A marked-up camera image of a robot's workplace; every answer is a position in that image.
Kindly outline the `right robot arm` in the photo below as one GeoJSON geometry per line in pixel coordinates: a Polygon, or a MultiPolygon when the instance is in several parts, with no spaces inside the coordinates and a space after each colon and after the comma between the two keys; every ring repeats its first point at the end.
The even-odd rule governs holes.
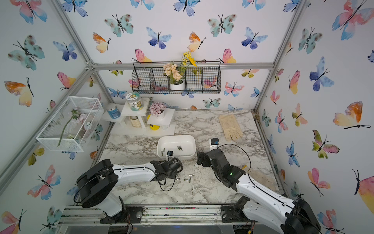
{"type": "Polygon", "coordinates": [[[243,169],[231,165],[221,149],[198,152],[198,164],[210,167],[226,187],[242,194],[234,208],[238,216],[258,221],[279,234],[319,234],[321,226],[310,205],[275,193],[243,169]]]}

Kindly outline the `artificial pink flower stem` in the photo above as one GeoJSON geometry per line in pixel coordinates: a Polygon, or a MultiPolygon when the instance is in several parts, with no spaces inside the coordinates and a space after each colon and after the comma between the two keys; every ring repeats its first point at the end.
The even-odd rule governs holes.
{"type": "Polygon", "coordinates": [[[77,127],[81,127],[82,122],[87,117],[87,115],[82,113],[81,110],[78,107],[74,107],[69,112],[69,116],[70,116],[70,118],[66,122],[66,124],[63,127],[62,132],[60,134],[60,138],[59,138],[57,147],[61,146],[61,143],[63,142],[63,139],[75,139],[77,134],[74,133],[74,130],[77,127]]]}

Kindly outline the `white tiered wooden shelf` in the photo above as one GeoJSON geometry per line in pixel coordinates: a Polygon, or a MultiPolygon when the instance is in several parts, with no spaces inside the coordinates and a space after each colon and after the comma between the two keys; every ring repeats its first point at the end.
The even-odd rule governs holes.
{"type": "Polygon", "coordinates": [[[117,107],[121,112],[121,116],[117,119],[112,119],[107,112],[102,116],[103,121],[113,122],[115,125],[111,130],[113,135],[125,135],[125,136],[146,136],[146,137],[163,137],[172,136],[175,133],[176,122],[174,122],[173,115],[175,113],[174,109],[166,109],[165,116],[162,119],[157,119],[152,116],[147,120],[148,107],[150,106],[149,98],[142,98],[143,109],[140,111],[132,111],[129,105],[126,103],[124,105],[118,104],[117,107]],[[132,126],[129,117],[138,116],[141,122],[141,128],[135,128],[132,126]],[[150,129],[149,124],[159,125],[160,128],[157,131],[150,129]]]}

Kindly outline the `beige work glove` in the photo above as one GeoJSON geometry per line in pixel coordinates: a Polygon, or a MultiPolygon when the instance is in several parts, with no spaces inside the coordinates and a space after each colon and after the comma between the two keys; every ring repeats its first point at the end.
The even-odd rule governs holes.
{"type": "Polygon", "coordinates": [[[243,132],[233,114],[220,115],[219,122],[227,141],[237,141],[243,137],[243,132]]]}

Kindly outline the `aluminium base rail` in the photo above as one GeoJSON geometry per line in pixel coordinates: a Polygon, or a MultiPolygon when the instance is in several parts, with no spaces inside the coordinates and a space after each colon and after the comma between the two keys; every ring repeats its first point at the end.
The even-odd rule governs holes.
{"type": "Polygon", "coordinates": [[[193,205],[130,205],[125,214],[109,217],[98,208],[83,209],[68,206],[64,209],[59,226],[94,225],[250,225],[250,221],[233,204],[193,205]]]}

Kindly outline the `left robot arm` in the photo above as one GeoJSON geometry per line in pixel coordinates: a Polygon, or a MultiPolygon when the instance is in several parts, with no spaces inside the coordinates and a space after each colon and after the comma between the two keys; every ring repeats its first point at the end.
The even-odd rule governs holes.
{"type": "Polygon", "coordinates": [[[78,191],[74,195],[74,203],[80,203],[82,208],[98,208],[110,218],[124,216],[125,205],[120,197],[112,193],[114,187],[136,182],[157,182],[164,186],[167,179],[176,179],[182,170],[183,165],[178,158],[132,166],[102,160],[77,179],[78,191]]]}

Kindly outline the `pink flowers in pot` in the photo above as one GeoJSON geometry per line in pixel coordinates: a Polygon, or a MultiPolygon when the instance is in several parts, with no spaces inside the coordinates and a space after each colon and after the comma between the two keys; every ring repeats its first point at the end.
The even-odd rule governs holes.
{"type": "Polygon", "coordinates": [[[157,119],[162,119],[165,116],[166,105],[161,102],[153,102],[150,106],[151,115],[157,119]]]}

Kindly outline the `flower pot in basket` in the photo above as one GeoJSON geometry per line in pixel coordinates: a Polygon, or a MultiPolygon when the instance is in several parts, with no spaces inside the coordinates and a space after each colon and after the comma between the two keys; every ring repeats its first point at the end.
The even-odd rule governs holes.
{"type": "Polygon", "coordinates": [[[190,67],[197,67],[197,62],[190,51],[183,54],[180,63],[169,62],[163,65],[163,75],[168,78],[171,91],[185,90],[186,72],[190,67]]]}

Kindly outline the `beige jar under shelf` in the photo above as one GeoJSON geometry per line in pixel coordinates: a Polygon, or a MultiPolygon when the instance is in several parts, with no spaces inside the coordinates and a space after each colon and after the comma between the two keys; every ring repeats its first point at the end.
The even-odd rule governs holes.
{"type": "Polygon", "coordinates": [[[133,127],[135,127],[135,128],[141,128],[142,127],[138,116],[130,116],[129,119],[130,119],[130,122],[131,122],[133,127]]]}

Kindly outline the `blue tin can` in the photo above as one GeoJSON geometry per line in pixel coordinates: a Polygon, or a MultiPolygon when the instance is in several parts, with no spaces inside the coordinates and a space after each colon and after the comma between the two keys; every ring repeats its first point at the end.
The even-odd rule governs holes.
{"type": "Polygon", "coordinates": [[[115,103],[109,103],[106,107],[106,110],[112,119],[117,119],[121,116],[121,112],[119,111],[115,103]]]}

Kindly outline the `white plastic storage box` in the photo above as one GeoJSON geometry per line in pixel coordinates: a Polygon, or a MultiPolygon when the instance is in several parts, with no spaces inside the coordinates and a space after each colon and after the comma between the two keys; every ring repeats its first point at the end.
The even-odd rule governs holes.
{"type": "Polygon", "coordinates": [[[190,160],[196,154],[196,142],[195,138],[191,135],[174,135],[174,136],[163,136],[159,139],[157,144],[157,156],[163,160],[167,159],[167,151],[173,151],[173,157],[177,157],[180,160],[190,160]],[[177,146],[182,146],[183,151],[178,150],[177,146]],[[164,156],[161,155],[161,151],[165,149],[164,156]]]}

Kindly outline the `green lidded jar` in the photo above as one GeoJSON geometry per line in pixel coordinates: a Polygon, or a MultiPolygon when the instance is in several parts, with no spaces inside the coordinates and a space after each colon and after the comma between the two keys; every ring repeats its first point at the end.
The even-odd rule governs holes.
{"type": "Polygon", "coordinates": [[[140,111],[143,109],[142,98],[137,92],[130,92],[126,95],[127,103],[132,111],[140,111]]]}

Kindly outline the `yellow bottle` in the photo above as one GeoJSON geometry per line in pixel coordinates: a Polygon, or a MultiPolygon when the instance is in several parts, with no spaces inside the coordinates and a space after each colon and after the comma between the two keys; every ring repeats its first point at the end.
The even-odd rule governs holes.
{"type": "MultiPolygon", "coordinates": [[[[149,115],[147,116],[147,120],[149,120],[150,117],[151,117],[151,114],[149,114],[149,115]]],[[[149,124],[149,127],[150,127],[150,129],[153,130],[153,131],[157,131],[157,130],[160,128],[159,125],[152,125],[152,124],[149,124]]]]}

